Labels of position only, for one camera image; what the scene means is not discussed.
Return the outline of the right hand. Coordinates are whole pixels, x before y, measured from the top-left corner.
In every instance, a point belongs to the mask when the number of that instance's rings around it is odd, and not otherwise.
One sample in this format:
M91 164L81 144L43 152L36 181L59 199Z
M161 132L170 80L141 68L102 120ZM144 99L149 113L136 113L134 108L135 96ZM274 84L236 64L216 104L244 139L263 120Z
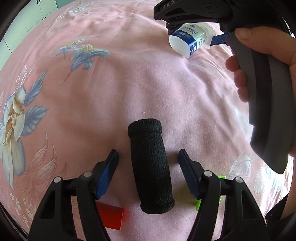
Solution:
M288 65L292 78L292 89L295 92L295 38L278 29L270 27L237 28L237 39L245 46L259 53L268 54ZM227 70L234 73L237 93L243 102L248 102L246 76L239 67L235 56L226 60Z

